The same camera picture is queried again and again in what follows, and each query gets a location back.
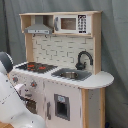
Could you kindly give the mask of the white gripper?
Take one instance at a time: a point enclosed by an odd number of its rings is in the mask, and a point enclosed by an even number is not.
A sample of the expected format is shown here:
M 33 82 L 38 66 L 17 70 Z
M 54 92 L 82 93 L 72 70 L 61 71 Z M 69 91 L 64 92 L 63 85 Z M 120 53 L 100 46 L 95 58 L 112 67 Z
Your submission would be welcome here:
M 26 94 L 26 86 L 24 84 L 17 84 L 14 86 L 14 88 L 16 89 L 16 91 L 18 92 L 18 94 L 21 97 L 24 97 Z

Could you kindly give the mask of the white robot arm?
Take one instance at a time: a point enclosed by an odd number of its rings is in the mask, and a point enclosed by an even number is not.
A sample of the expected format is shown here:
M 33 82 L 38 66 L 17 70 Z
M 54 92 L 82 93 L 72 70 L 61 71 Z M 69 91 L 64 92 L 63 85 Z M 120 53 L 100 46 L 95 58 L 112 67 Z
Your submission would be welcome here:
M 0 121 L 14 128 L 46 128 L 44 119 L 31 113 L 23 104 L 7 74 L 13 69 L 13 60 L 0 52 Z

